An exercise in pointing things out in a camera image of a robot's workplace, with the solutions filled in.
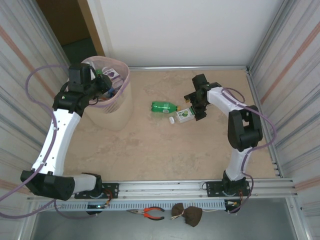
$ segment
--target white bottle cap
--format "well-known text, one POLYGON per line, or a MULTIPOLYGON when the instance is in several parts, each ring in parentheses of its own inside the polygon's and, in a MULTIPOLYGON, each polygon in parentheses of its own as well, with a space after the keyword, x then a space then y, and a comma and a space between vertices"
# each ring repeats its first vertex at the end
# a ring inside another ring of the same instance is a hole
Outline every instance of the white bottle cap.
POLYGON ((171 124, 175 124, 175 119, 172 116, 169 117, 169 121, 170 121, 171 124))

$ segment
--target marble-patterned surface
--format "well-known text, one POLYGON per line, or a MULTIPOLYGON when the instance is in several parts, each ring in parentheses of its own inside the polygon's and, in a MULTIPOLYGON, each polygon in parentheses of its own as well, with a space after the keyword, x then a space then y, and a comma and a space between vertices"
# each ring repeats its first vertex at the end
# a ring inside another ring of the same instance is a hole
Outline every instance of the marble-patterned surface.
MULTIPOLYGON (((120 131, 96 126, 84 114, 73 134, 64 174, 90 172, 104 181, 220 179, 231 156, 227 117, 207 107, 207 117, 170 124, 174 114, 151 112, 152 101, 181 105, 194 91, 192 78, 204 73, 207 80, 239 90, 253 104, 246 75, 228 71, 142 71, 131 73, 134 110, 120 131)), ((255 178, 275 176, 267 149, 252 153, 247 172, 255 178)))

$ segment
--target black mount plate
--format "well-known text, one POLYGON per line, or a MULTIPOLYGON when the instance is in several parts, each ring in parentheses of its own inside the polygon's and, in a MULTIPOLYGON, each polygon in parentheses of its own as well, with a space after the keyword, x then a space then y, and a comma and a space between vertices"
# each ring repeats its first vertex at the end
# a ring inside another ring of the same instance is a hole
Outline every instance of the black mount plate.
MULTIPOLYGON (((102 183, 102 189, 108 189, 112 193, 112 198, 117 199, 119 193, 119 183, 102 183)), ((91 197, 89 191, 81 191, 74 195, 75 199, 108 199, 109 196, 104 192, 101 193, 99 197, 91 197)))
POLYGON ((248 196, 250 192, 249 182, 245 181, 245 186, 241 187, 237 192, 226 193, 222 181, 207 181, 206 193, 208 197, 240 197, 239 193, 242 191, 244 197, 248 196))

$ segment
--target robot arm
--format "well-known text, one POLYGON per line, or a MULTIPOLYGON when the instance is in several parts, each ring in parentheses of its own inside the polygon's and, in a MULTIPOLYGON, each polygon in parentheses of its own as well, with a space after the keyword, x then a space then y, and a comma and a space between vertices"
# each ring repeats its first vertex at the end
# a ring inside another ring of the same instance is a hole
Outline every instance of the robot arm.
MULTIPOLYGON (((256 147, 263 138, 260 117, 243 109, 238 104, 230 102, 223 94, 240 104, 227 91, 223 93, 224 88, 219 83, 208 83, 204 74, 197 75, 192 79, 192 82, 195 92, 184 96, 184 98, 192 103, 197 121, 206 117, 205 111, 208 104, 215 105, 228 117, 228 140, 232 146, 232 153, 229 165, 223 173, 222 184, 223 191, 232 195, 235 191, 247 186, 246 178, 242 172, 245 172, 250 157, 248 151, 256 147), (248 157, 242 171, 245 155, 248 157)), ((254 105, 246 107, 258 111, 254 105)))
POLYGON ((40 172, 26 184, 35 195, 68 200, 72 194, 82 191, 90 191, 93 197, 99 196, 102 192, 102 180, 99 175, 83 173, 76 176, 63 176, 70 140, 85 108, 90 100, 97 99, 112 86, 111 80, 106 75, 98 75, 92 79, 91 69, 89 64, 84 63, 70 66, 69 82, 54 98, 53 114, 57 129, 54 128, 52 121, 42 150, 31 171, 24 170, 20 176, 21 181, 24 182, 43 165, 40 172), (49 149, 54 131, 56 131, 55 142, 44 163, 44 156, 49 149))

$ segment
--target doorway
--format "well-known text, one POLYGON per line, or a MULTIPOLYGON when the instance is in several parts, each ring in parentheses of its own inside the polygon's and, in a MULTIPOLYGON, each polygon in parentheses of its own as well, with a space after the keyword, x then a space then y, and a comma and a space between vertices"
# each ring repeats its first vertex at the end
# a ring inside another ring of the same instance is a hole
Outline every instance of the doorway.
POLYGON ((97 56, 98 33, 87 0, 36 0, 71 64, 97 56))

